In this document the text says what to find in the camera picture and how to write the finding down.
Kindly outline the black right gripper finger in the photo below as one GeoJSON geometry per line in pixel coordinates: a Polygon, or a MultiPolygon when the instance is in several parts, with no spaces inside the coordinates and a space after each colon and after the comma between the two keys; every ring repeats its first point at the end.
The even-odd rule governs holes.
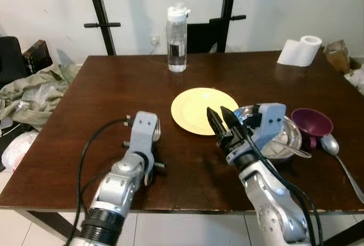
{"type": "Polygon", "coordinates": [[[213,133],[216,135],[216,144],[224,146],[227,139],[227,130],[219,114],[212,108],[207,107],[207,119],[213,133]]]}
{"type": "Polygon", "coordinates": [[[220,106],[220,140],[243,140],[242,124],[229,108],[220,106]]]}

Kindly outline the silver metal fork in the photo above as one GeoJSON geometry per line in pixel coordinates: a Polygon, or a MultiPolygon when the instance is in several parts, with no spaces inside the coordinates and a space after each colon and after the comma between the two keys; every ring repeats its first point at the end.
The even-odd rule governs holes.
{"type": "Polygon", "coordinates": [[[154,125],[153,132],[152,132],[153,144],[156,144],[160,138],[161,138],[161,126],[160,126],[159,120],[157,120],[154,125]]]}

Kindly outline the yellow round plate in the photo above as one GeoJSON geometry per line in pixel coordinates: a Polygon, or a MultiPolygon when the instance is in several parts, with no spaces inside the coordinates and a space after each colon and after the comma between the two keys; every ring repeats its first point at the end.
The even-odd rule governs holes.
{"type": "Polygon", "coordinates": [[[190,133],[210,136],[215,134],[207,118],[207,109],[221,113],[220,107],[237,110],[239,105],[228,93],[218,89],[194,88],[179,93],[172,100],[171,115],[178,126],[190,133]]]}

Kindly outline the steel metal bowl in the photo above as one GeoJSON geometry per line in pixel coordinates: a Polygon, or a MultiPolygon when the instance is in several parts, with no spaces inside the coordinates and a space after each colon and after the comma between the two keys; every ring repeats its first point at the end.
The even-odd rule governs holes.
{"type": "MultiPolygon", "coordinates": [[[[237,108],[234,115],[239,119],[239,122],[244,121],[252,113],[252,105],[237,108]]],[[[282,131],[276,135],[274,140],[286,144],[291,148],[301,149],[302,136],[298,127],[288,117],[284,116],[284,124],[282,131]]],[[[262,154],[270,160],[273,165],[280,165],[281,163],[289,162],[296,153],[288,148],[282,147],[277,143],[270,142],[260,150],[262,154]]]]}

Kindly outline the silver metal spoon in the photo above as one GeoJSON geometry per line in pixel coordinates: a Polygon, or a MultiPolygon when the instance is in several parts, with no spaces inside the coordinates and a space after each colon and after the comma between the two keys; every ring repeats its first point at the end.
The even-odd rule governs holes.
{"type": "Polygon", "coordinates": [[[353,187],[354,193],[357,195],[359,201],[364,204],[364,194],[361,190],[361,187],[359,187],[359,184],[356,183],[348,168],[346,168],[346,166],[344,165],[343,160],[341,160],[338,155],[340,147],[336,139],[333,137],[332,134],[327,134],[320,139],[320,142],[325,152],[329,153],[330,155],[335,157],[336,160],[338,160],[339,165],[341,166],[341,168],[343,168],[346,176],[348,176],[349,183],[353,187]]]}
{"type": "Polygon", "coordinates": [[[302,158],[312,158],[311,153],[302,151],[298,147],[295,147],[295,143],[291,144],[289,139],[274,138],[271,142],[275,145],[272,149],[278,157],[291,157],[292,155],[296,155],[297,157],[302,158]]]}

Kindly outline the purple cup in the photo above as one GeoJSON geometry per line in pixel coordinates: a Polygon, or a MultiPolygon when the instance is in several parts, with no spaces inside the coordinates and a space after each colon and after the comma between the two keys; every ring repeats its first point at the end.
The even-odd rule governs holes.
{"type": "Polygon", "coordinates": [[[291,113],[291,119],[298,127],[309,150],[317,148],[318,140],[331,134],[333,122],[324,113],[311,108],[298,108],[291,113]]]}

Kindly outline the black chair back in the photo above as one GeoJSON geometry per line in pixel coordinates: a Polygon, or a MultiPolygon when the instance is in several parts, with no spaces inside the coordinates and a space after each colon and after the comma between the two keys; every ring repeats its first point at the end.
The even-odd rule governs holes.
{"type": "Polygon", "coordinates": [[[187,24],[187,54],[224,53],[228,27],[224,22],[187,24]]]}

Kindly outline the clear water bottle white cap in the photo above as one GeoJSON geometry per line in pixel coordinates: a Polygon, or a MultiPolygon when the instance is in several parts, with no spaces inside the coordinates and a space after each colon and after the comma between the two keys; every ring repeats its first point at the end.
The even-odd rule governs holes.
{"type": "Polygon", "coordinates": [[[167,66],[171,72],[184,72],[187,67],[187,19],[190,9],[182,2],[167,9],[167,66]]]}

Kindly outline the white paper towel roll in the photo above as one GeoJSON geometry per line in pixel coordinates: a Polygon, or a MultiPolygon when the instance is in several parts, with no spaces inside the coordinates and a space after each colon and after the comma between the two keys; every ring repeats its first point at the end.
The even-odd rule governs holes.
{"type": "Polygon", "coordinates": [[[311,35],[302,36],[299,40],[288,39],[276,63],[307,67],[312,64],[321,44],[320,38],[311,35]]]}

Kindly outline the black metal stand pole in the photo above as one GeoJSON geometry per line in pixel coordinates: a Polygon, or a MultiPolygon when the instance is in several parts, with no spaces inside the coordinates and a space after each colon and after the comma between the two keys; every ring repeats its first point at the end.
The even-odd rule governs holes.
{"type": "Polygon", "coordinates": [[[228,40],[229,25],[231,21],[246,19],[246,15],[233,15],[234,0],[223,0],[222,11],[220,17],[221,32],[218,38],[217,52],[224,53],[226,50],[226,44],[228,40]]]}
{"type": "Polygon", "coordinates": [[[107,17],[106,6],[104,5],[104,0],[92,0],[94,13],[98,19],[98,22],[84,24],[85,28],[99,28],[102,34],[102,40],[104,40],[104,45],[106,48],[107,55],[115,56],[116,48],[113,41],[113,36],[111,34],[112,27],[120,27],[119,22],[109,22],[109,17],[107,17]]]}

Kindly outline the brown crumpled bag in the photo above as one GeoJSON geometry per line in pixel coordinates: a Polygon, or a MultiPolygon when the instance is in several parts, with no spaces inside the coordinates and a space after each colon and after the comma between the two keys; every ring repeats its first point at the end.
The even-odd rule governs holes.
{"type": "Polygon", "coordinates": [[[349,50],[343,39],[328,43],[324,48],[323,54],[325,54],[328,63],[331,64],[336,71],[342,74],[351,71],[349,50]]]}

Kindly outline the crumpled white plastic bag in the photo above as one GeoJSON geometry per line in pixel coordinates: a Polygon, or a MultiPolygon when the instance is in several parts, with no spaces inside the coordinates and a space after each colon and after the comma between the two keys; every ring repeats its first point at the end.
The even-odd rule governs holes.
{"type": "Polygon", "coordinates": [[[354,69],[346,74],[344,74],[344,79],[346,79],[351,85],[356,87],[359,92],[362,92],[362,82],[364,81],[364,69],[354,69]]]}

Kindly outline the olive green cloth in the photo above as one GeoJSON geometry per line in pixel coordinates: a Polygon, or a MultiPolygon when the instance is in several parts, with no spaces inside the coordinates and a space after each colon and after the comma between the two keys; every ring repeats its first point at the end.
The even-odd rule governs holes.
{"type": "Polygon", "coordinates": [[[0,88],[0,120],[10,119],[41,130],[67,92],[81,66],[52,64],[0,88]]]}

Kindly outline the dark brown box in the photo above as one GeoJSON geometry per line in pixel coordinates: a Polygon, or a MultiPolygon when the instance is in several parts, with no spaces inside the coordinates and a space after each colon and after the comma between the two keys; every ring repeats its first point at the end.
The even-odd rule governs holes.
{"type": "Polygon", "coordinates": [[[22,56],[25,61],[26,71],[31,75],[53,64],[45,40],[37,40],[33,46],[22,53],[22,56]]]}

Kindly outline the black bag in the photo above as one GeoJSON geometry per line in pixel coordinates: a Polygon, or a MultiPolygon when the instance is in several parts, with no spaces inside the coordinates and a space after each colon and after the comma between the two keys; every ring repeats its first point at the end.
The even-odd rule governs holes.
{"type": "Polygon", "coordinates": [[[0,37],[0,89],[31,73],[26,67],[18,38],[0,37]]]}

